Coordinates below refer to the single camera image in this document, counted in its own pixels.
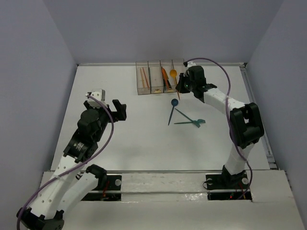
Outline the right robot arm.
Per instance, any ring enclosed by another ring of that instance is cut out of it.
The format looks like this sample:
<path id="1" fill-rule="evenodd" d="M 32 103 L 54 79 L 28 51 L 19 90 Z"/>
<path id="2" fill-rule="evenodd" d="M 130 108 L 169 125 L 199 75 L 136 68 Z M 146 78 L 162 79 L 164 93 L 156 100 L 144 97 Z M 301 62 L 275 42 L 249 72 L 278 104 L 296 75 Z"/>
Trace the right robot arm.
<path id="1" fill-rule="evenodd" d="M 249 165 L 248 156 L 256 143 L 264 135 L 260 111 L 255 103 L 243 103 L 223 93 L 214 84 L 208 83 L 203 67 L 190 61 L 186 70 L 179 75 L 176 90 L 179 93 L 193 93 L 202 103 L 210 105 L 224 114 L 233 143 L 226 164 L 220 174 L 206 177 L 207 190 L 235 189 L 243 183 Z"/>

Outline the teal fork lower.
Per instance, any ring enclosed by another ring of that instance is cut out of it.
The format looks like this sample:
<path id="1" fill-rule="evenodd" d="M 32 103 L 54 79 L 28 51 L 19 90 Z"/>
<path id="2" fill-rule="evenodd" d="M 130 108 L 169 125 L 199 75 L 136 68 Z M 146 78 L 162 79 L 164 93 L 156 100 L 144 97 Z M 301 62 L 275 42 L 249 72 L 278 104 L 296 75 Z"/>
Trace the teal fork lower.
<path id="1" fill-rule="evenodd" d="M 188 122 L 178 122 L 175 123 L 176 125 L 181 125 L 181 124 L 195 124 L 195 125 L 200 125 L 200 124 L 205 124 L 206 121 L 203 119 L 198 119 L 198 120 L 193 120 L 193 121 L 188 121 Z"/>

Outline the teal fork upper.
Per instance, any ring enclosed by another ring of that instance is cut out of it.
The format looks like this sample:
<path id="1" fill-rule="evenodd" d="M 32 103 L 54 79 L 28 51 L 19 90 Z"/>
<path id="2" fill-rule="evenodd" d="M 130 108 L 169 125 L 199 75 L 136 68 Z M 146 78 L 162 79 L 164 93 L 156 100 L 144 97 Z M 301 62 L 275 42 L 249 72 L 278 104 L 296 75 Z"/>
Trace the teal fork upper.
<path id="1" fill-rule="evenodd" d="M 183 112 L 181 112 L 178 109 L 176 109 L 176 111 L 178 111 L 181 115 L 183 115 L 185 118 L 187 118 L 192 124 L 194 124 L 195 126 L 200 128 L 200 124 L 196 120 L 192 120 L 191 118 L 189 118 L 187 115 L 185 115 Z"/>

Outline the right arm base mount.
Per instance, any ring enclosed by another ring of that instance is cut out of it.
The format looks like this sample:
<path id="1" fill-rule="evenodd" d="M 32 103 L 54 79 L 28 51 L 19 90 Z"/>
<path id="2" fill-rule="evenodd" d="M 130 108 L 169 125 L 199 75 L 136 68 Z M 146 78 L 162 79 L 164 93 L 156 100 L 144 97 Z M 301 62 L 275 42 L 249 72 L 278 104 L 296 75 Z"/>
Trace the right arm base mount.
<path id="1" fill-rule="evenodd" d="M 209 201 L 252 201 L 247 174 L 244 174 L 239 179 L 235 179 L 230 184 L 222 181 L 221 174 L 207 174 L 205 181 L 202 183 L 202 187 L 207 191 Z"/>

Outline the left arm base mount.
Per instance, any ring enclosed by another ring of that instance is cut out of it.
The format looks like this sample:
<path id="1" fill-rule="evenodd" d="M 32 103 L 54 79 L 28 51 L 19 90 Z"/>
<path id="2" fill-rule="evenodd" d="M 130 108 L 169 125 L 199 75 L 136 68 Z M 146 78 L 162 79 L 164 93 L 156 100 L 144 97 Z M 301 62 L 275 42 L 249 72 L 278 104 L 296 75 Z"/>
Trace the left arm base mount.
<path id="1" fill-rule="evenodd" d="M 108 174 L 105 182 L 90 191 L 82 201 L 121 201 L 122 175 Z"/>

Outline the blue spoon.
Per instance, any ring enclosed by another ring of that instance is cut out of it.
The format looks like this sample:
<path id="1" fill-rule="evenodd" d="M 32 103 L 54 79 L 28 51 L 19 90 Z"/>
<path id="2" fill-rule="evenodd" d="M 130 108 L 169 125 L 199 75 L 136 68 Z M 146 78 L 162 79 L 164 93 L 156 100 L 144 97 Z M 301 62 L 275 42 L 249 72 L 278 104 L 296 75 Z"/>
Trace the blue spoon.
<path id="1" fill-rule="evenodd" d="M 168 125 L 170 125 L 174 108 L 178 105 L 178 99 L 172 99 L 171 100 L 171 105 L 172 105 L 172 109 L 171 109 L 171 112 L 170 112 L 170 116 L 169 116 L 169 120 L 168 120 Z"/>

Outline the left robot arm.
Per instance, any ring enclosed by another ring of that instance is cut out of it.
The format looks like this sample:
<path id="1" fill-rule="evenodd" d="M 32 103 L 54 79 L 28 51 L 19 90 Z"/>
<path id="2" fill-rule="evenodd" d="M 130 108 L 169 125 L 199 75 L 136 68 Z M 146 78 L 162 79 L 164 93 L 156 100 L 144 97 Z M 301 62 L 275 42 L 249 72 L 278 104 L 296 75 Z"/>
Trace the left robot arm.
<path id="1" fill-rule="evenodd" d="M 16 228 L 29 230 L 60 230 L 68 213 L 93 189 L 107 190 L 110 181 L 107 171 L 98 165 L 88 166 L 75 183 L 81 169 L 102 152 L 98 147 L 107 124 L 127 118 L 125 104 L 113 100 L 112 112 L 101 99 L 92 95 L 84 102 L 86 108 L 77 123 L 57 169 L 17 212 Z"/>

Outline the teal fork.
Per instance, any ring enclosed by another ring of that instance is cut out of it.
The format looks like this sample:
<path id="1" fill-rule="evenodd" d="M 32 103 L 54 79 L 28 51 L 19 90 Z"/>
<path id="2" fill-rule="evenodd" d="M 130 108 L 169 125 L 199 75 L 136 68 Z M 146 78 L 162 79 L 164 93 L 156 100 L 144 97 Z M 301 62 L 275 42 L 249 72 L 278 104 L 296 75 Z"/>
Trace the teal fork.
<path id="1" fill-rule="evenodd" d="M 181 124 L 195 124 L 195 125 L 200 125 L 200 124 L 205 124 L 206 121 L 203 119 L 198 119 L 198 120 L 193 120 L 193 121 L 188 121 L 188 122 L 178 122 L 175 123 L 176 125 L 181 125 Z"/>
<path id="2" fill-rule="evenodd" d="M 189 118 L 187 115 L 185 115 L 183 112 L 181 112 L 178 109 L 176 109 L 176 111 L 178 111 L 181 115 L 183 115 L 185 118 L 187 118 L 192 124 L 194 124 L 195 126 L 200 128 L 200 124 L 196 120 L 192 120 L 191 118 Z"/>

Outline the yellow orange spoon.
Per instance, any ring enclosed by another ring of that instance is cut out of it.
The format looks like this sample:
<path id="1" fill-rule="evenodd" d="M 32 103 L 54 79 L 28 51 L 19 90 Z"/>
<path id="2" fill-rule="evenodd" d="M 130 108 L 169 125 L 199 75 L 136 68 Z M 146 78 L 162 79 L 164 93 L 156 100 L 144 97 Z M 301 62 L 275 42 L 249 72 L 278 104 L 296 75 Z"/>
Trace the yellow orange spoon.
<path id="1" fill-rule="evenodd" d="M 175 69 L 172 69 L 170 70 L 170 76 L 174 79 L 174 82 L 175 82 L 175 86 L 177 86 L 177 71 Z M 180 95 L 179 95 L 179 91 L 177 91 L 177 96 L 178 96 L 178 99 L 180 100 Z"/>

